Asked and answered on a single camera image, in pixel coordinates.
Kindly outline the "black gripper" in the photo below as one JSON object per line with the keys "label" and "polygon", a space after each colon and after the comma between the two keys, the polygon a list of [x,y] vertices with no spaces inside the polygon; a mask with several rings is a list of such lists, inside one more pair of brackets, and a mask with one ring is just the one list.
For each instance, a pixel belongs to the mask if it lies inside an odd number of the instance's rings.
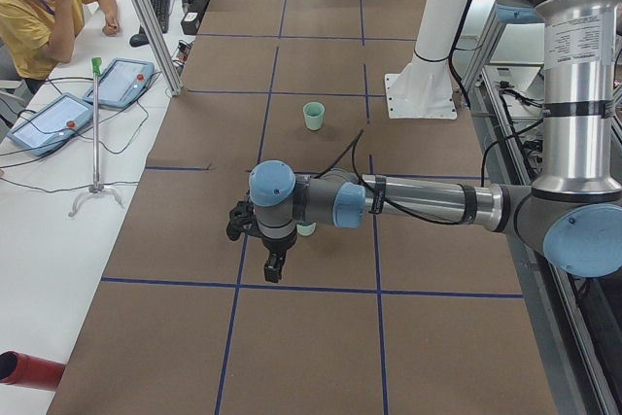
{"label": "black gripper", "polygon": [[266,282],[279,283],[281,281],[287,251],[294,246],[296,239],[297,233],[295,230],[282,238],[271,238],[267,235],[261,238],[263,246],[269,252],[268,259],[263,266],[264,280]]}

